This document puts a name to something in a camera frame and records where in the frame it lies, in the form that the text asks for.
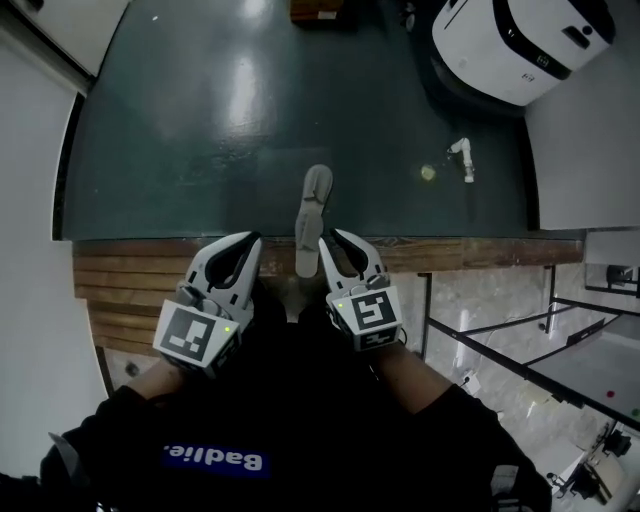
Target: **white slipper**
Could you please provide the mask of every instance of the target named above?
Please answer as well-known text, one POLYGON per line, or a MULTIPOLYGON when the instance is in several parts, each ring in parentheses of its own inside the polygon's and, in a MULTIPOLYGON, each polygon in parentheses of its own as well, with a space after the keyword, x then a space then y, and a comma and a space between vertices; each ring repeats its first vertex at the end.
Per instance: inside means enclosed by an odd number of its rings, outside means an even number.
POLYGON ((318 241, 324 229, 322 211, 333 186, 333 173, 326 165, 307 171, 302 187, 302 203, 296 219, 296 274, 313 277, 318 271, 318 241))

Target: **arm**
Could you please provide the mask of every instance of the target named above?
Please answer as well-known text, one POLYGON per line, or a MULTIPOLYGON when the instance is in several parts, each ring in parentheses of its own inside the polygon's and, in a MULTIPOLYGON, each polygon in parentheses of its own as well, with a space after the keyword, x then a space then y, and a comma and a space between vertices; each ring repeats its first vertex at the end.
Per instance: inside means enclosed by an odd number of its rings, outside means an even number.
POLYGON ((411 414, 431 405, 452 386, 449 380, 400 343, 375 350, 371 366, 400 405, 411 414))
POLYGON ((406 431, 415 486, 429 482, 452 508, 489 510, 496 500, 518 499, 534 512, 551 509, 549 485, 500 425, 497 415, 429 368, 400 343, 382 347, 371 365, 391 394, 413 416, 406 431), (508 492, 496 477, 517 468, 508 492))
POLYGON ((174 393, 184 383, 183 373, 161 360, 102 402, 78 428, 57 438, 40 465, 48 500, 117 503, 131 494, 126 491, 131 482, 140 484, 147 473, 145 458, 131 454, 156 443, 161 424, 161 411, 148 400, 174 393))

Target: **blue logo patch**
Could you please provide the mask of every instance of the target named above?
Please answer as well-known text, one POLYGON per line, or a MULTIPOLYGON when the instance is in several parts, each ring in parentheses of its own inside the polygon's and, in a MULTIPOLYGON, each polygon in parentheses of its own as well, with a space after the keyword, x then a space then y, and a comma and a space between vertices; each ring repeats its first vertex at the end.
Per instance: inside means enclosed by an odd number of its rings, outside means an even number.
POLYGON ((271 464, 266 454, 211 445, 167 445, 162 454, 162 465, 235 478, 271 477, 271 464))

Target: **dark green floor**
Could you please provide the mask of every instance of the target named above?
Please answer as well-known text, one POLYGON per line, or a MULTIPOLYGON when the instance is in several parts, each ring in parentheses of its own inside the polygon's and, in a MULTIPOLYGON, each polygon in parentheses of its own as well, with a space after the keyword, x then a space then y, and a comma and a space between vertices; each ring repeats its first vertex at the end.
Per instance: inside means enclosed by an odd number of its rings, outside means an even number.
POLYGON ((369 2, 348 32, 301 29, 287 3, 132 2, 80 118, 64 238, 293 235, 315 163, 335 176, 327 227, 579 236, 527 231, 512 127, 436 114, 392 3, 369 2), (461 136, 473 185, 447 158, 461 136))

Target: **black sleeve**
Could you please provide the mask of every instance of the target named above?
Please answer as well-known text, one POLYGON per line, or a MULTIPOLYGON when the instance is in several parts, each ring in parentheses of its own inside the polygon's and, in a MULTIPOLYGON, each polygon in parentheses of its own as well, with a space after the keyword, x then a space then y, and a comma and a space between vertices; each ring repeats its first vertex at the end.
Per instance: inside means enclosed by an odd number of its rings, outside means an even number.
POLYGON ((441 498, 451 500, 448 508, 499 510, 501 500, 515 499, 534 512, 551 510, 548 483, 502 428, 497 414, 459 387, 452 386, 415 415, 412 430, 419 440, 412 465, 430 468, 427 475, 417 473, 440 489, 441 498), (508 489, 511 479, 500 474, 514 467, 515 481, 508 489))
POLYGON ((50 503, 87 509, 95 503, 117 505, 129 499, 132 482, 143 482, 158 411, 123 386, 98 407, 96 414, 62 436, 40 465, 41 489, 50 503), (67 444, 69 449, 59 447, 67 444))

